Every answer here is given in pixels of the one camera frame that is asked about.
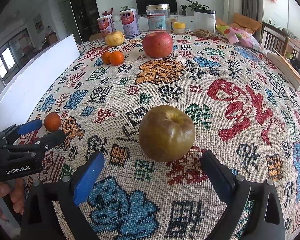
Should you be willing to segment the person left hand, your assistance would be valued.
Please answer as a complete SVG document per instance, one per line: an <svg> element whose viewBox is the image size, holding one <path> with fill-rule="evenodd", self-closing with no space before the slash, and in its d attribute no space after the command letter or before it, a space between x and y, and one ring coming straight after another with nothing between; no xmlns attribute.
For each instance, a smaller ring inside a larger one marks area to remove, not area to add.
<svg viewBox="0 0 300 240"><path fill-rule="evenodd" d="M24 213L25 206L25 191L24 191L24 181L22 178L15 180L15 187L11 189L6 183L0 182L0 198L6 195L10 195L11 201L13 203L13 209L15 213ZM0 218L7 220L0 208Z"/></svg>

